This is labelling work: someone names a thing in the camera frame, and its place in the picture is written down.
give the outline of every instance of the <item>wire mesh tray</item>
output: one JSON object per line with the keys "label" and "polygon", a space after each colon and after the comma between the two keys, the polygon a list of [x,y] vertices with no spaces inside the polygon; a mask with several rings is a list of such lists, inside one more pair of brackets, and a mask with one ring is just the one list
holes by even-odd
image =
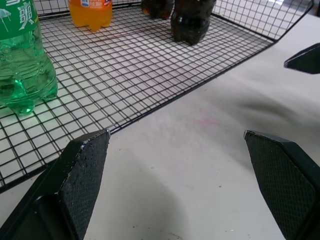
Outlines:
{"label": "wire mesh tray", "polygon": [[[70,140],[114,133],[275,43],[240,20],[212,15],[210,22],[205,39],[188,46],[173,42],[170,21],[150,19],[139,6],[114,9],[110,27],[98,33],[76,28],[69,15],[43,19],[58,98],[38,102],[29,116],[0,109],[0,192],[42,171]],[[272,27],[277,37],[281,28]]]}

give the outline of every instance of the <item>white table surface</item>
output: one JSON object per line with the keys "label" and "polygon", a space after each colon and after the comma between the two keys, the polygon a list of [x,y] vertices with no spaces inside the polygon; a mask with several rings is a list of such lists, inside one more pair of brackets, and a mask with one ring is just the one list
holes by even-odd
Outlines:
{"label": "white table surface", "polygon": [[[283,240],[243,132],[320,163],[320,76],[283,68],[320,42],[307,15],[278,44],[112,136],[86,240]],[[0,225],[35,178],[0,195]]]}

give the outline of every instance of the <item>cola bottle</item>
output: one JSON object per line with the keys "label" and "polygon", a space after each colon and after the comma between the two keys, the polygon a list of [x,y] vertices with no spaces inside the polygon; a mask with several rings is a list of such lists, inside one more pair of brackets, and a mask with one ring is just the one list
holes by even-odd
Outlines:
{"label": "cola bottle", "polygon": [[195,45],[206,35],[217,0],[175,0],[171,30],[175,42]]}
{"label": "cola bottle", "polygon": [[142,0],[141,8],[152,19],[168,19],[174,7],[174,0]]}

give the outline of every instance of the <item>black wire grid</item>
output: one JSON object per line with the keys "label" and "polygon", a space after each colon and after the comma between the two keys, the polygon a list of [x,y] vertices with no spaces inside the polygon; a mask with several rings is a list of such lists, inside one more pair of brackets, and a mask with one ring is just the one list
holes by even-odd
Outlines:
{"label": "black wire grid", "polygon": [[312,7],[218,0],[205,39],[188,46],[173,42],[170,21],[150,19],[139,2],[113,1],[112,23],[97,33],[73,25],[65,0],[34,3],[58,98],[28,116],[0,109],[0,192],[43,171],[70,140],[114,133],[269,48]]}

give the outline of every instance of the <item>orange soda bottle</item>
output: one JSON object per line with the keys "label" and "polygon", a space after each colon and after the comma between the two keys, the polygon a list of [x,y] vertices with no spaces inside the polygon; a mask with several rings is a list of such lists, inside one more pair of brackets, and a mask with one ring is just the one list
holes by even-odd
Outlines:
{"label": "orange soda bottle", "polygon": [[76,27],[89,26],[96,32],[110,25],[112,0],[69,0],[69,10]]}

